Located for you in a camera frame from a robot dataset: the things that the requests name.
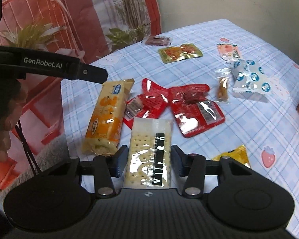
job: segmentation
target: barcode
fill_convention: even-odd
[[[143,109],[143,103],[139,97],[133,98],[127,105],[125,111],[126,120],[131,120]]]
[[[197,106],[199,108],[199,111],[203,115],[207,125],[216,122],[220,118],[220,115],[216,110],[214,102],[212,101],[198,102]]]

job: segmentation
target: cracker package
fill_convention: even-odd
[[[134,118],[124,188],[170,187],[171,126],[171,120]]]
[[[229,156],[236,161],[240,162],[241,164],[247,166],[250,168],[250,162],[247,156],[247,150],[244,145],[241,145],[240,147],[237,147],[236,149],[228,152],[221,153],[217,156],[215,156],[212,160],[219,161],[220,157],[222,156]]]
[[[157,119],[168,105],[168,89],[144,78],[142,81],[143,94],[128,101],[123,122],[132,129],[133,119]]]
[[[237,45],[217,44],[217,49],[220,57],[228,62],[243,59]]]
[[[107,81],[102,84],[86,131],[82,152],[106,156],[116,153],[126,101],[133,84],[134,79]]]
[[[205,97],[209,90],[207,84],[169,88],[171,110],[184,137],[195,136],[225,122],[217,103]]]
[[[161,48],[158,50],[158,53],[165,64],[203,56],[203,53],[193,44],[182,44],[179,47]]]
[[[231,63],[232,74],[236,78],[233,92],[271,93],[271,81],[262,67],[254,60],[239,60]]]

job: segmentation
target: tablecloth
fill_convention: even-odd
[[[197,153],[207,159],[246,145],[252,169],[293,196],[295,211],[287,229],[299,238],[299,114],[296,111],[299,66],[272,45],[225,19],[179,28],[164,35],[172,37],[172,45],[195,44],[203,57],[164,64],[157,52],[160,47],[137,43],[92,64],[106,68],[109,80],[134,78],[131,97],[141,93],[142,79],[150,78],[166,88],[206,83],[211,87],[208,98],[215,99],[218,81],[214,70],[225,65],[216,46],[221,38],[237,44],[245,59],[257,60],[274,83],[271,95],[229,91],[230,104],[220,104],[226,117],[224,124],[186,139],[174,121],[172,144],[187,154]],[[93,158],[82,155],[81,143],[100,90],[100,84],[82,80],[61,83],[69,151],[82,161]],[[161,118],[173,119],[170,109]],[[129,145],[130,134],[131,130],[124,124],[120,145]],[[268,156],[274,159],[273,164],[268,162]],[[93,180],[84,177],[83,186],[93,191]]]

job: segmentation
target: packaged bread roll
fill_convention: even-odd
[[[113,155],[117,151],[122,121],[134,79],[107,81],[102,84],[82,145],[86,154]]]
[[[125,188],[169,188],[171,120],[134,118]]]

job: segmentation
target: blue and white candy wrapper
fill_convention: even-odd
[[[264,95],[271,93],[270,79],[257,61],[239,60],[230,64],[236,79],[233,92],[257,92]]]

